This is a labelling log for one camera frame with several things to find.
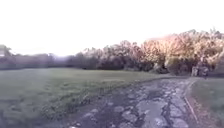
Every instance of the lawn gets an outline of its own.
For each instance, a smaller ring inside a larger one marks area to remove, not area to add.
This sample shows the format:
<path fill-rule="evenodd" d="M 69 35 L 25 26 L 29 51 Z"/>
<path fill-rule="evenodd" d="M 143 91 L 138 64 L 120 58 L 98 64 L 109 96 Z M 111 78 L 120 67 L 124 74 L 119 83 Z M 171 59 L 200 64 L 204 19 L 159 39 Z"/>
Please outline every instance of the lawn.
<path fill-rule="evenodd" d="M 217 117 L 217 125 L 224 127 L 224 79 L 208 78 L 199 80 L 193 86 L 193 96 L 202 105 L 209 108 Z"/>
<path fill-rule="evenodd" d="M 157 77 L 145 72 L 68 68 L 0 71 L 0 127 L 61 119 L 109 91 Z"/>

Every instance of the sky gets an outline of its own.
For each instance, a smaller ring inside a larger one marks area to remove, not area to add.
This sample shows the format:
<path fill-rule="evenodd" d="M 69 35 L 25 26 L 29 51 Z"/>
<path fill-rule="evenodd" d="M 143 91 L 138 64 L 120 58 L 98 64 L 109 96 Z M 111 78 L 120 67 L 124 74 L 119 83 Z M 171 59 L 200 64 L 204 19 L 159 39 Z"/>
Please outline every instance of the sky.
<path fill-rule="evenodd" d="M 222 0 L 0 0 L 0 44 L 13 53 L 75 54 L 190 29 L 224 32 Z"/>

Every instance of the treeline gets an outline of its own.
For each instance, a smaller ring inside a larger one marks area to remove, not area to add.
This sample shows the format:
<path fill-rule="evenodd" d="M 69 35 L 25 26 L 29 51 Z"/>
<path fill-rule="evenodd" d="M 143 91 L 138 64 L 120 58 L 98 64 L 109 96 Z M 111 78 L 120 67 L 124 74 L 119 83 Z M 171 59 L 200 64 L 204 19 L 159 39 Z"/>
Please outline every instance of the treeline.
<path fill-rule="evenodd" d="M 103 49 L 85 49 L 64 59 L 48 54 L 12 55 L 5 62 L 8 68 L 75 67 L 185 74 L 197 65 L 202 56 L 206 58 L 209 69 L 213 70 L 223 46 L 224 34 L 215 29 L 210 32 L 190 30 L 150 39 L 141 46 L 124 40 Z"/>

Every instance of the paved path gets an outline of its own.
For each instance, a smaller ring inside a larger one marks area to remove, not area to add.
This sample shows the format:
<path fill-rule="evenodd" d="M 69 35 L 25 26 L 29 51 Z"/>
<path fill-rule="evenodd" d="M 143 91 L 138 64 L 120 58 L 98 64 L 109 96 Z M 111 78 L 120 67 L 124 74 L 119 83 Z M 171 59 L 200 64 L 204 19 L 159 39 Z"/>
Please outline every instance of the paved path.
<path fill-rule="evenodd" d="M 192 79 L 162 79 L 120 90 L 68 128 L 196 128 L 184 99 Z"/>

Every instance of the cracked asphalt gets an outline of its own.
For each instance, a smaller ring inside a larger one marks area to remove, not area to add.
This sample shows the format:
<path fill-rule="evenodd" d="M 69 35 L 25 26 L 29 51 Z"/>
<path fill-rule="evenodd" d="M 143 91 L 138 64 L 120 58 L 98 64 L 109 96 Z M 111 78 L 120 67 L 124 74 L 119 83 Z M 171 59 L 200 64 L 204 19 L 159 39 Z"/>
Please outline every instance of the cracked asphalt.
<path fill-rule="evenodd" d="M 158 79 L 108 94 L 47 128 L 200 128 L 185 101 L 194 79 Z"/>

